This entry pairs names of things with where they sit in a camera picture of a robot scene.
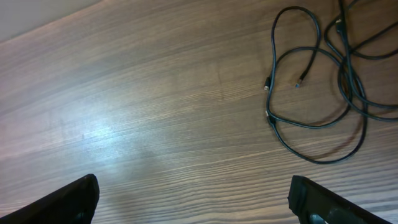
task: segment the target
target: black device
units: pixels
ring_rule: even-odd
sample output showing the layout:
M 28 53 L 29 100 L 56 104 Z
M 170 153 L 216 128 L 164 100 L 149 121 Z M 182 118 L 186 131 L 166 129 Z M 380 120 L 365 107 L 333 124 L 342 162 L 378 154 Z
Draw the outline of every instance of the black device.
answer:
M 0 218 L 0 223 L 90 224 L 99 198 L 98 181 L 88 174 Z M 288 200 L 301 224 L 390 224 L 306 177 L 293 176 Z
M 288 200 L 301 224 L 390 224 L 302 176 L 293 176 Z
M 0 224 L 89 224 L 99 199 L 97 178 L 88 174 L 0 218 Z

